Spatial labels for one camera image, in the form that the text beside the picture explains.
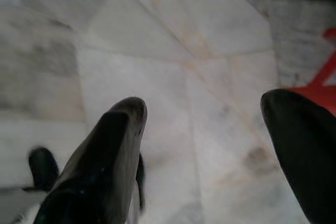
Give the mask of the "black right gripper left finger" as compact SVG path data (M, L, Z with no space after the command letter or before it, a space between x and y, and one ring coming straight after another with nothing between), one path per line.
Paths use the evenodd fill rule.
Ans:
M40 205L36 224L139 224L145 102L116 103L71 155Z

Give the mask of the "red plastic stool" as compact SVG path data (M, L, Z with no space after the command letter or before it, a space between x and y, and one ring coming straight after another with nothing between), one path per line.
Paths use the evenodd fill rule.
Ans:
M285 89L304 96L336 116L336 84L327 84L333 74L336 74L336 27L327 29L323 38L334 44L334 52L329 59L307 85Z

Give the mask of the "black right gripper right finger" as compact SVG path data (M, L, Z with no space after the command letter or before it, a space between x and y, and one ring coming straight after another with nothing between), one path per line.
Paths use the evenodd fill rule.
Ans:
M285 89L264 93L260 107L304 215L310 224L336 224L336 117Z

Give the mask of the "black right robot foot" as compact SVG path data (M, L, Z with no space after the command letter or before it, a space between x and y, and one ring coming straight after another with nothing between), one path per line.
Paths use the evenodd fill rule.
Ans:
M30 190L49 192L59 177L59 168L50 150L38 146L30 151L28 165L33 178Z

